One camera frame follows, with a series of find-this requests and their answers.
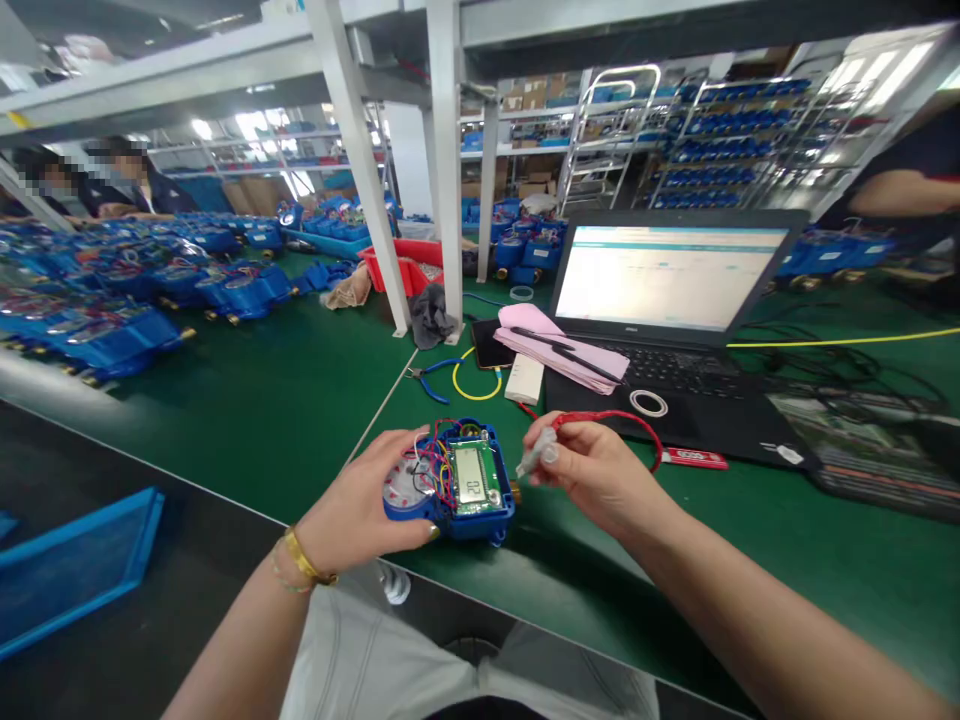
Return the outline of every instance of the workbench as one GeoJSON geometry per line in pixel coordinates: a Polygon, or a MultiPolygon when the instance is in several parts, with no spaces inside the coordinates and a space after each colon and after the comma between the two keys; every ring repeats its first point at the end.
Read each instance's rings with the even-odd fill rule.
{"type": "MultiPolygon", "coordinates": [[[[509,301],[495,282],[467,279],[465,289],[509,301]]],[[[545,307],[549,292],[538,287],[534,302],[545,307]]],[[[754,316],[807,300],[842,303],[790,316],[829,339],[944,327],[869,284],[777,294],[754,316]]],[[[464,305],[479,317],[497,310],[472,298],[464,305]]],[[[0,398],[281,523],[296,521],[383,430],[472,416],[497,428],[509,468],[519,461],[530,419],[514,403],[502,395],[466,400],[444,370],[429,379],[452,401],[441,406],[417,381],[403,379],[406,367],[460,356],[469,332],[456,347],[415,353],[410,336],[391,337],[382,295],[336,312],[312,295],[238,328],[207,324],[199,313],[183,313],[178,322],[197,327],[199,337],[109,392],[86,387],[49,361],[2,350],[0,398]]],[[[861,349],[922,375],[960,405],[958,336],[861,349]]],[[[471,357],[459,381],[483,395],[495,378],[471,357]]],[[[919,392],[906,381],[898,389],[919,392]]],[[[649,463],[651,445],[630,445],[649,463]]],[[[960,701],[960,528],[832,497],[799,473],[748,463],[733,462],[728,472],[664,466],[657,479],[766,570],[960,701]]],[[[389,559],[664,682],[759,714],[617,543],[562,491],[522,489],[503,547],[441,540],[389,559]]]]}

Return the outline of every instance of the gold bracelet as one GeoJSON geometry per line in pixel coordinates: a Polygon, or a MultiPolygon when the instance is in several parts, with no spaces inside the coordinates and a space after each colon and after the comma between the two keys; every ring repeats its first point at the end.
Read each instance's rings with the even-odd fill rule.
{"type": "Polygon", "coordinates": [[[317,581],[314,580],[313,578],[310,579],[310,584],[307,586],[291,585],[286,581],[286,579],[283,577],[283,573],[280,572],[280,564],[277,562],[277,553],[279,552],[280,552],[280,541],[277,540],[273,544],[273,552],[270,553],[270,559],[273,561],[274,577],[276,577],[277,580],[280,581],[280,584],[283,586],[283,589],[286,590],[287,592],[298,593],[298,594],[310,592],[311,590],[313,590],[317,586],[317,581]]]}
{"type": "Polygon", "coordinates": [[[297,540],[296,533],[293,531],[293,525],[287,528],[286,532],[283,534],[284,540],[287,543],[287,552],[290,553],[290,557],[293,558],[293,561],[296,563],[297,567],[300,568],[300,572],[306,575],[308,578],[316,580],[320,585],[336,585],[340,580],[340,576],[336,573],[331,573],[327,576],[323,576],[316,571],[313,565],[310,563],[310,560],[307,559],[307,556],[303,554],[303,548],[300,547],[300,541],[297,540]]]}

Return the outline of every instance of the green circuit board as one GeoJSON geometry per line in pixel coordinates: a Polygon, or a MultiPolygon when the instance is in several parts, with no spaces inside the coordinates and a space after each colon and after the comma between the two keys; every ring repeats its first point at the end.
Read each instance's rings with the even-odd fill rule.
{"type": "Polygon", "coordinates": [[[493,448],[487,440],[464,440],[448,446],[457,515],[503,509],[493,448]]]}

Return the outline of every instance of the tape roll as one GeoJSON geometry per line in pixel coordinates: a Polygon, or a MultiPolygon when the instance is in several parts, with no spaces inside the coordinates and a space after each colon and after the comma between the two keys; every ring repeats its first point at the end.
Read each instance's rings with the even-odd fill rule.
{"type": "Polygon", "coordinates": [[[656,393],[650,392],[649,390],[634,390],[632,393],[630,393],[630,404],[633,406],[634,410],[642,415],[646,415],[647,417],[663,417],[670,410],[666,400],[656,393]],[[641,406],[639,402],[637,402],[638,397],[648,397],[651,400],[656,400],[658,403],[660,403],[660,407],[656,410],[648,410],[647,408],[641,406]]]}
{"type": "Polygon", "coordinates": [[[517,302],[527,302],[533,300],[533,288],[529,285],[517,285],[510,288],[510,299],[517,302]]]}

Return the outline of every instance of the right hand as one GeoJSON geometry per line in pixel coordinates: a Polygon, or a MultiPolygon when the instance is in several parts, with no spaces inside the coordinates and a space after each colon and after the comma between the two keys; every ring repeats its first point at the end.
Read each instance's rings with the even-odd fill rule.
{"type": "Polygon", "coordinates": [[[130,215],[136,211],[137,208],[135,205],[128,205],[127,203],[103,203],[98,208],[97,214],[102,220],[107,220],[130,215]]]}
{"type": "MultiPolygon", "coordinates": [[[[533,447],[540,431],[560,412],[539,418],[523,438],[533,447]]],[[[561,425],[557,443],[544,448],[532,485],[559,485],[594,524],[625,542],[636,533],[658,534],[657,528],[683,515],[680,507],[653,479],[619,435],[595,422],[561,425]]]]}

